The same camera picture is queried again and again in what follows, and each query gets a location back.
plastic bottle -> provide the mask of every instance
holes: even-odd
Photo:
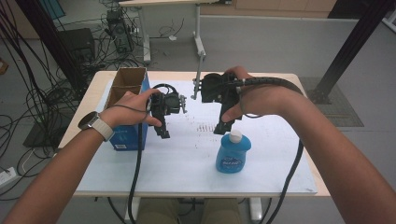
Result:
[[[221,138],[216,168],[225,174],[240,172],[245,166],[246,153],[250,148],[251,143],[246,136],[237,130],[231,130]]]

blue box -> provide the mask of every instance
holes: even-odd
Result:
[[[110,93],[107,98],[106,108],[114,105],[127,91],[134,94],[149,89],[149,77],[144,67],[120,68],[114,77]],[[142,127],[142,149],[145,148],[148,124]],[[121,125],[114,129],[110,139],[111,145],[117,151],[138,150],[138,124]]]

black pole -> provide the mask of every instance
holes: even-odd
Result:
[[[16,0],[21,11],[32,24],[49,53],[64,72],[79,100],[84,96],[88,83],[71,57],[66,46],[58,36],[58,31],[50,15],[41,6],[39,0]]]
[[[343,47],[338,51],[329,69],[315,87],[308,91],[308,97],[315,104],[329,104],[329,93],[335,83],[347,70],[361,47],[368,40],[376,26],[382,21],[394,0],[376,0],[366,9],[353,28]]]

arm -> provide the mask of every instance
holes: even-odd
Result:
[[[238,78],[250,75],[235,67]],[[243,89],[244,113],[283,117],[302,139],[346,223],[392,223],[396,193],[365,156],[305,97],[283,87]],[[224,122],[243,113],[228,110]]]
[[[148,90],[140,95],[127,92],[117,104],[146,110],[147,99],[157,91]],[[100,114],[112,128],[139,123],[145,116],[123,107],[110,107]],[[161,126],[161,122],[151,116],[147,116],[145,122]],[[22,194],[4,223],[55,223],[102,142],[103,136],[94,129],[78,133]]]

leg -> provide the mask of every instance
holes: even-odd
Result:
[[[152,199],[142,198],[137,224],[177,224],[178,217],[177,199]]]
[[[201,224],[242,224],[236,199],[205,199]]]

